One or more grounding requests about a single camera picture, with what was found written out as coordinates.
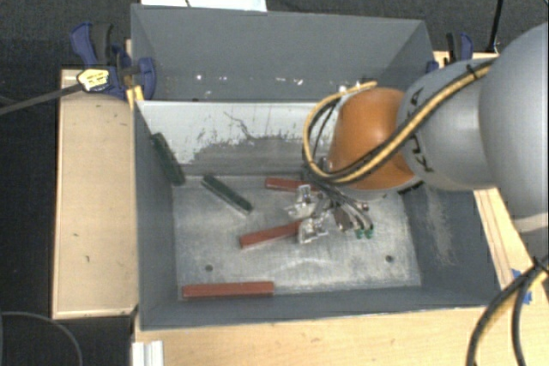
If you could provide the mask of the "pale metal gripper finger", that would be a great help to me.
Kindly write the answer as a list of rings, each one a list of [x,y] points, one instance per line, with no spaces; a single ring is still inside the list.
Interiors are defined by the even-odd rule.
[[[307,244],[316,241],[318,238],[326,237],[329,231],[321,218],[303,219],[298,227],[297,242]]]
[[[309,184],[300,185],[295,191],[293,203],[286,207],[287,214],[291,219],[309,218],[315,212],[318,201]]]

